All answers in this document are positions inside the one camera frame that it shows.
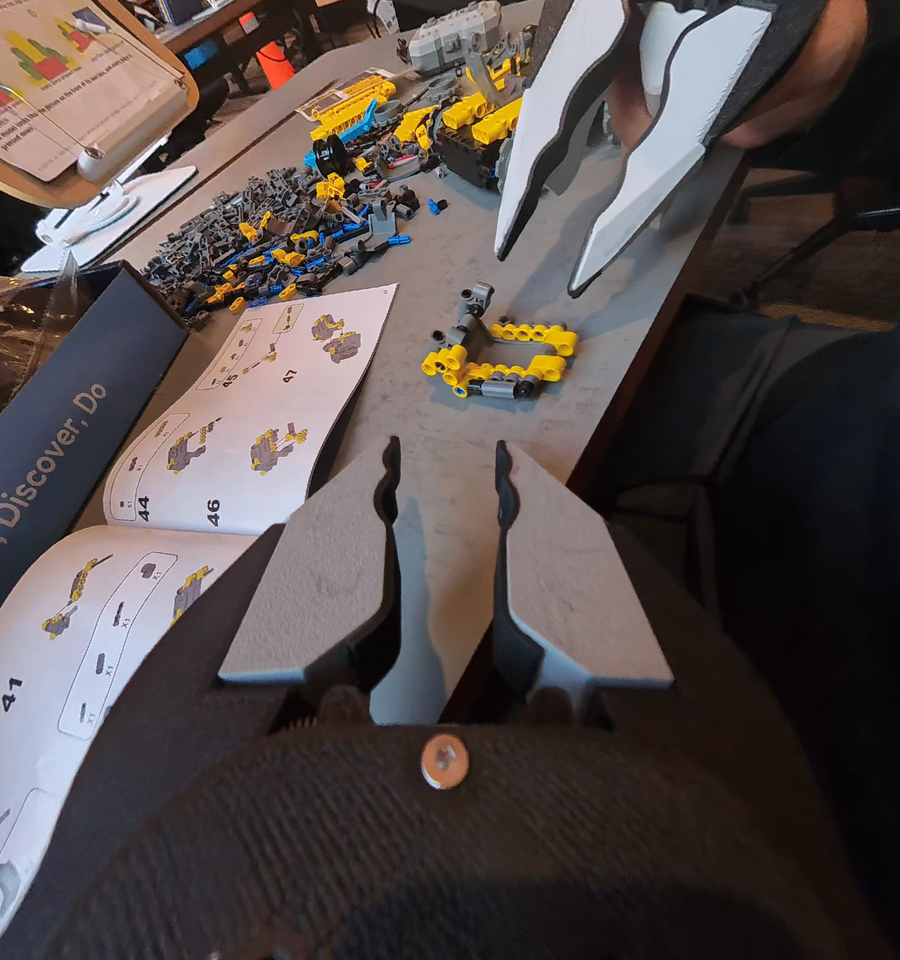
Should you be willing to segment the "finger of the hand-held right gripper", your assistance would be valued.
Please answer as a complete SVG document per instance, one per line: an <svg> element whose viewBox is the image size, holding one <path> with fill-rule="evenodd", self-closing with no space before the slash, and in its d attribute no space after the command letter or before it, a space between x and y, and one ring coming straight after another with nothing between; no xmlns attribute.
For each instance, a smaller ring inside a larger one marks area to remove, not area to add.
<svg viewBox="0 0 900 960"><path fill-rule="evenodd" d="M504 260L544 186L560 195L576 177L598 104L620 70L625 1L546 1L508 154L494 251Z"/></svg>
<svg viewBox="0 0 900 960"><path fill-rule="evenodd" d="M733 5L683 32L653 124L629 154L620 188L592 224L568 285L583 290L624 250L706 155L704 140L771 22L768 7Z"/></svg>

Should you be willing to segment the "grey battery box brick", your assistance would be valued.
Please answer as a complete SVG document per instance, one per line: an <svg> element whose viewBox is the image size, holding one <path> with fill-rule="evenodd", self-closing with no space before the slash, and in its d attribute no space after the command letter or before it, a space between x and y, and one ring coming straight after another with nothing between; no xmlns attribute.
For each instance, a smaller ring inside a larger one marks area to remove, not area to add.
<svg viewBox="0 0 900 960"><path fill-rule="evenodd" d="M421 77L463 65L472 50L486 53L500 41L502 7L497 1L471 2L432 17L408 42L410 64Z"/></svg>

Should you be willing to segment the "bag of yellow beams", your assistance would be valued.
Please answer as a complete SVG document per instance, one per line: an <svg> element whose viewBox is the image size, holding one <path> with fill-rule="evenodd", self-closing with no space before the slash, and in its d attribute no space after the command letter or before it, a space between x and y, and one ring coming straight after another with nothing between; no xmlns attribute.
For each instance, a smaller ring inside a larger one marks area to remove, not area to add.
<svg viewBox="0 0 900 960"><path fill-rule="evenodd" d="M330 86L305 101L297 112L312 123L312 143L333 135L344 138L353 130L360 136L373 123L365 117L374 117L375 112L394 98L395 78L389 71L371 68L342 87Z"/></svg>

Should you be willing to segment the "partly built yellow brick vehicle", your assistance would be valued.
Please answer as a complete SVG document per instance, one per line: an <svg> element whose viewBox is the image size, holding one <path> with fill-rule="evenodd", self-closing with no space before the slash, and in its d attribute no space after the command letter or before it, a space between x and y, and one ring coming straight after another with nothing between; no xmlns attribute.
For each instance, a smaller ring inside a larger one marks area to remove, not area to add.
<svg viewBox="0 0 900 960"><path fill-rule="evenodd" d="M498 163L517 126L537 29L528 24L507 32L487 52L480 51L474 35L466 49L466 71L476 92L444 110L435 144L443 165L474 186L499 185Z"/></svg>

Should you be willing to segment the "wooden board with picture sheet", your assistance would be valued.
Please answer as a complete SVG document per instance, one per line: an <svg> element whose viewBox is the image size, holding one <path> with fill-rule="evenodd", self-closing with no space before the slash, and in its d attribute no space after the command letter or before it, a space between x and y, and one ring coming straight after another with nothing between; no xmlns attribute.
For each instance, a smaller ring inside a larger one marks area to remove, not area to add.
<svg viewBox="0 0 900 960"><path fill-rule="evenodd" d="M187 68L120 2L0 1L0 191L73 209L196 107Z"/></svg>

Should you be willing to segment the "navy cardboard box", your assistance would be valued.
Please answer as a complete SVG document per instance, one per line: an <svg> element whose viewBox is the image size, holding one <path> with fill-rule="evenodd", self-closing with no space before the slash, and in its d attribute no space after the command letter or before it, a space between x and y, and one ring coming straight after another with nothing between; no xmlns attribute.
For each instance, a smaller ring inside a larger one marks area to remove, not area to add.
<svg viewBox="0 0 900 960"><path fill-rule="evenodd" d="M71 528L185 342L129 266L0 413L0 605Z"/></svg>

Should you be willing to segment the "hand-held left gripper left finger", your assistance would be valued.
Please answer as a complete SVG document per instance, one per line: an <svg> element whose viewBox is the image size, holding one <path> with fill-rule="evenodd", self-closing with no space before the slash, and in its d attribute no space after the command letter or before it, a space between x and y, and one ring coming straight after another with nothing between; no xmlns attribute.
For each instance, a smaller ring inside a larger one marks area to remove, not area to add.
<svg viewBox="0 0 900 960"><path fill-rule="evenodd" d="M401 646L400 466L399 439L379 438L288 518L222 681L371 690L384 678Z"/></svg>

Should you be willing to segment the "clear plastic bag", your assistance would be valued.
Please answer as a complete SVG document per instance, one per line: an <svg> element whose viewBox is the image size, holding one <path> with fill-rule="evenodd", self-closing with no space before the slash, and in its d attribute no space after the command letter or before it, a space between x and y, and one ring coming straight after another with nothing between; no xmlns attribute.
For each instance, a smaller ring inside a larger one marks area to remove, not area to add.
<svg viewBox="0 0 900 960"><path fill-rule="evenodd" d="M91 302L68 267L48 284L0 277L0 413L72 330Z"/></svg>

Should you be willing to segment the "orange cone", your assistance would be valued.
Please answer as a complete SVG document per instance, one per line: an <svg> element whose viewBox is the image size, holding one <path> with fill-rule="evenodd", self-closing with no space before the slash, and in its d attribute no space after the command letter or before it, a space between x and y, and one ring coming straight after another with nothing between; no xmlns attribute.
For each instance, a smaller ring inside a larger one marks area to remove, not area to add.
<svg viewBox="0 0 900 960"><path fill-rule="evenodd" d="M296 74L284 48L275 41L264 44L257 50L255 56L272 90L279 89Z"/></svg>

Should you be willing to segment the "person's right hand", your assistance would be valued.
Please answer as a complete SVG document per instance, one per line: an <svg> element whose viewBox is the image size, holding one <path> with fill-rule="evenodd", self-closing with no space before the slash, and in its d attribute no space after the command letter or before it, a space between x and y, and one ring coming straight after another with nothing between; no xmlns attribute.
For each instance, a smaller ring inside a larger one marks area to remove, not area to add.
<svg viewBox="0 0 900 960"><path fill-rule="evenodd" d="M644 18L637 11L631 26L635 32L624 43L621 71L605 94L612 127L626 151L635 148L651 123L639 57ZM839 96L864 50L867 30L865 1L830 1L788 72L722 142L749 151L807 131Z"/></svg>

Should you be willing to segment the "yellow grey brick frame assembly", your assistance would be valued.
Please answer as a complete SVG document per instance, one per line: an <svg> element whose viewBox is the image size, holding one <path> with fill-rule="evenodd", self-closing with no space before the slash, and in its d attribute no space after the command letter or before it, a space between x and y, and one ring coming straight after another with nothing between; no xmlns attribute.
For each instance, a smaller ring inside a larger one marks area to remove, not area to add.
<svg viewBox="0 0 900 960"><path fill-rule="evenodd" d="M432 331L421 369L427 377L440 378L458 398L532 399L545 383L562 380L568 360L576 355L578 335L563 323L517 324L503 317L485 324L493 294L494 287L485 282L461 291L458 318L446 330ZM501 343L534 346L539 352L524 365L480 361L483 348Z"/></svg>

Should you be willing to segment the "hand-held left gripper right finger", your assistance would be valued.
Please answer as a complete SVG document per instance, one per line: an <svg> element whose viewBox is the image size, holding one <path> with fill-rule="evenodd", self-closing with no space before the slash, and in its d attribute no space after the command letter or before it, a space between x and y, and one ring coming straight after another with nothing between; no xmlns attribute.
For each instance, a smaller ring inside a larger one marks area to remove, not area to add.
<svg viewBox="0 0 900 960"><path fill-rule="evenodd" d="M603 519L517 445L496 447L494 662L516 692L665 690L672 669Z"/></svg>

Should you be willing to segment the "black office chair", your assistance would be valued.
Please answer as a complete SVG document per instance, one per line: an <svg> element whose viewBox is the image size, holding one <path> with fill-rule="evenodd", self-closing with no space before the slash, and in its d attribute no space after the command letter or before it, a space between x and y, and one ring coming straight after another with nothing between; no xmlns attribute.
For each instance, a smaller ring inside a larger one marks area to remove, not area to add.
<svg viewBox="0 0 900 960"><path fill-rule="evenodd" d="M781 274L809 260L840 237L857 232L889 233L900 230L900 174L852 176L801 173L755 186L744 187L736 198L728 221L741 225L748 219L752 202L760 198L832 196L832 217L807 239L762 272L753 282L729 298L734 311L754 309L765 287Z"/></svg>

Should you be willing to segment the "white stand base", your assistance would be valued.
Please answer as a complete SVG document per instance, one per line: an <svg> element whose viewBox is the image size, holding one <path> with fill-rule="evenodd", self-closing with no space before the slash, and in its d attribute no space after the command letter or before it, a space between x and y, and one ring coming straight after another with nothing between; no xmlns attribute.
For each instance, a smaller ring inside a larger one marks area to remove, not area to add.
<svg viewBox="0 0 900 960"><path fill-rule="evenodd" d="M115 180L86 204L49 210L36 224L40 249L27 258L23 274L53 273L70 256L79 267L105 254L197 172L194 166Z"/></svg>

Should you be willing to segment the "pile of small toy bricks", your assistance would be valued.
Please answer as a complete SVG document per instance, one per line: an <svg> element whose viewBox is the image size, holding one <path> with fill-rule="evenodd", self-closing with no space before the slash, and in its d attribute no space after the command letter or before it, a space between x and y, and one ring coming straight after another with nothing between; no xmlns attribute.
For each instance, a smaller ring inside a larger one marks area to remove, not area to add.
<svg viewBox="0 0 900 960"><path fill-rule="evenodd" d="M367 215L378 199L396 201L398 233L375 243ZM408 186L364 190L309 167L270 170L167 235L142 270L144 279L191 327L221 308L240 312L269 301L313 297L393 247L408 244L401 226L420 210Z"/></svg>

